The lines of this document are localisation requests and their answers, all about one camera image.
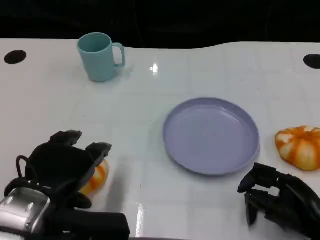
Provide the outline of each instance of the plush toy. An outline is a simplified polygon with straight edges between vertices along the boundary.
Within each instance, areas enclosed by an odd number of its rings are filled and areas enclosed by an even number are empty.
[[[280,157],[303,171],[320,168],[320,128],[299,126],[279,131],[275,145]]]
[[[109,174],[109,165],[107,160],[103,160],[102,163],[95,167],[94,175],[87,182],[87,184],[81,188],[80,193],[88,196],[97,190],[101,189],[101,187],[105,184]]]

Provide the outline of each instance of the black hole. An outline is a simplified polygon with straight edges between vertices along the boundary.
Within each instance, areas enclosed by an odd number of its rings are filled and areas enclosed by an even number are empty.
[[[309,54],[303,58],[305,65],[312,69],[320,69],[320,55],[319,54]]]
[[[4,61],[7,64],[18,64],[25,60],[27,57],[27,53],[23,50],[14,50],[9,52],[4,57]]]

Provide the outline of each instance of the white table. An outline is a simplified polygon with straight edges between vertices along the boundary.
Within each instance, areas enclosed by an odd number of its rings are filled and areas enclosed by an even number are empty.
[[[88,80],[75,40],[0,39],[0,192],[17,176],[15,158],[60,130],[81,130],[77,146],[113,145],[110,175],[94,211],[126,214],[131,236],[194,240],[301,239],[259,216],[249,230],[237,187],[251,167],[228,177],[193,175],[171,162],[166,115],[195,97],[218,97],[248,111],[260,130],[260,163],[302,178],[320,195],[320,171],[280,160],[274,134],[320,124],[320,70],[303,63],[315,43],[236,42],[202,49],[126,48],[126,66],[103,84]]]

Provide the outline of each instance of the teal mug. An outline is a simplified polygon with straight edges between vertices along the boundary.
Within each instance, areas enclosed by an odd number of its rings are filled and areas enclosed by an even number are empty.
[[[120,48],[122,63],[115,63],[113,46]],[[92,32],[82,36],[77,48],[84,69],[90,80],[106,82],[115,76],[116,68],[126,63],[125,49],[120,43],[112,43],[111,38],[101,32]]]

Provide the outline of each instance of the table surface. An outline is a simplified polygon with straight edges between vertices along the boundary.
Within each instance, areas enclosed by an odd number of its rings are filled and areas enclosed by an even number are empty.
[[[274,145],[281,129],[320,123],[320,70],[303,62],[305,55],[320,52],[320,44],[125,48],[126,66],[106,83],[88,80],[75,40],[0,39],[0,56],[13,50],[24,50],[27,57],[16,65],[0,61],[0,192],[17,176],[17,155],[29,156],[60,130],[80,130],[79,148],[92,142],[113,145],[110,174],[92,210],[125,213],[133,237],[301,239],[262,215],[248,229],[244,196],[237,187],[252,166],[225,177],[187,172],[166,155],[162,127],[183,101],[231,101],[251,114],[259,128],[258,162],[303,179],[320,195],[320,172],[288,165]]]

